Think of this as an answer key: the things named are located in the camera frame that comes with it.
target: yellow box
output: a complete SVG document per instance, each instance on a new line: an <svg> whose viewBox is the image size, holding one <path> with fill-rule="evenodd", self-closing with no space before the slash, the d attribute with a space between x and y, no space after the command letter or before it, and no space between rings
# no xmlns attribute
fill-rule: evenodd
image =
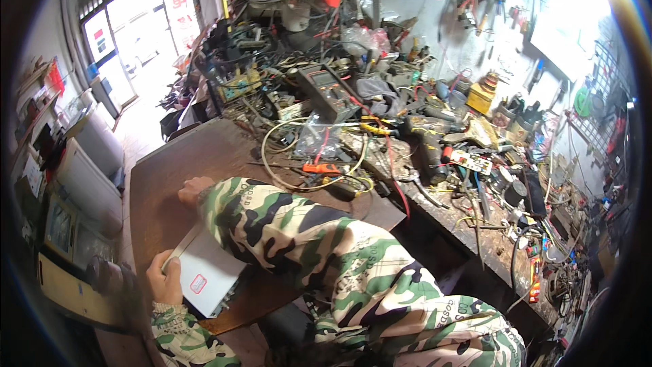
<svg viewBox="0 0 652 367"><path fill-rule="evenodd" d="M489 112L494 96L495 93L491 94L486 92L479 83L474 83L469 88L469 97L466 104L481 114L486 115Z"/></svg>

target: multimeter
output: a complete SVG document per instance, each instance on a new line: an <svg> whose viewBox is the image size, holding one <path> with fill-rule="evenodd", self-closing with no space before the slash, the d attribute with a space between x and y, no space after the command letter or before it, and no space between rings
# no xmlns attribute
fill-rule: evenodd
<svg viewBox="0 0 652 367"><path fill-rule="evenodd" d="M360 109L351 100L361 103L357 94L326 64L299 69L297 82L325 123L341 123Z"/></svg>

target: door frame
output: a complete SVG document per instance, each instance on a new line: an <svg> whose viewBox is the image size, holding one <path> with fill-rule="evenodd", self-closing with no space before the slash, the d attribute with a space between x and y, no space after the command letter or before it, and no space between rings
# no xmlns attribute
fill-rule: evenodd
<svg viewBox="0 0 652 367"><path fill-rule="evenodd" d="M107 54L100 61L104 60L107 57L108 57L107 60L109 60L110 58L117 56L118 60L120 61L120 65L122 66L123 73L125 74L127 82L129 83L129 86L131 87L132 91L134 92L134 96L131 97L127 102L123 103L122 105L116 105L116 107L118 109L120 109L120 111L122 111L127 105L131 104L132 102L134 102L138 98L138 94L135 91L134 85L132 84L131 78L129 77L129 73L127 73L127 71L125 69L125 65L122 63L122 60L119 58L120 57L120 49L118 48L118 45L115 42L115 36L113 35L113 28L111 27L111 20L109 18L109 12L108 12L108 9L106 7L108 4L110 4L113 1L114 0L105 0L105 1L103 1L102 4L100 4L94 10L94 12L92 14L89 13L84 19L78 20L78 23L79 23L79 30L82 32L82 37L83 37L82 41L84 42L84 46L83 46L83 49L82 49L83 52L85 53L84 55L87 57L88 60L94 60L93 53L91 52L91 44L88 42L88 37L86 36L86 34L84 34L84 32L86 31L85 25L86 25L86 22L88 20L90 20L93 16L95 16L97 13L104 10L104 12L106 14L106 21L108 23L109 31L110 31L110 34L111 34L111 40L113 40L113 46L115 47L115 50L114 50L115 54L112 55L112 56L110 54ZM200 0L193 0L193 1L195 3L195 8L196 8L196 12L195 12L195 14L196 14L196 22L198 23L198 26L200 27L200 31L201 31L201 29L202 29L201 26L203 26L203 16L201 14ZM167 6L165 4L165 0L163 0L163 10L165 11L166 20L167 20L167 30L169 31L170 37L172 38L172 43L174 45L175 50L177 51L177 56L178 56L180 54L180 52L179 52L179 50L177 48L177 44L176 44L176 42L174 40L174 36L172 34L172 28L170 26L169 18L167 16Z"/></svg>

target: power drill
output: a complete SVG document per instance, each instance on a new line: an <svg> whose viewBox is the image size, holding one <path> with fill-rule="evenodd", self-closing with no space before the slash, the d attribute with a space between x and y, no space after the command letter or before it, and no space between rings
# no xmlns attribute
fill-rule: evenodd
<svg viewBox="0 0 652 367"><path fill-rule="evenodd" d="M439 118L409 116L403 120L403 136L415 136L419 140L420 153L424 159L426 173L430 177L430 184L441 183L448 176L448 170L441 163L441 136L464 130L465 127L461 124Z"/></svg>

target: camouflage jacket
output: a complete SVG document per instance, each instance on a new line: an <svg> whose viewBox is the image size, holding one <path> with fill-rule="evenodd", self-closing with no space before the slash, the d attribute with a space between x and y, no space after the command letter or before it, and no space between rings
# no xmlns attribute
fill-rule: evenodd
<svg viewBox="0 0 652 367"><path fill-rule="evenodd" d="M444 296L432 274L384 229L249 178L219 182L200 197L206 228L247 263L291 276L317 342L371 349L396 366L519 366L525 346L492 306ZM184 306L155 304L160 351L184 366L237 366L233 352Z"/></svg>

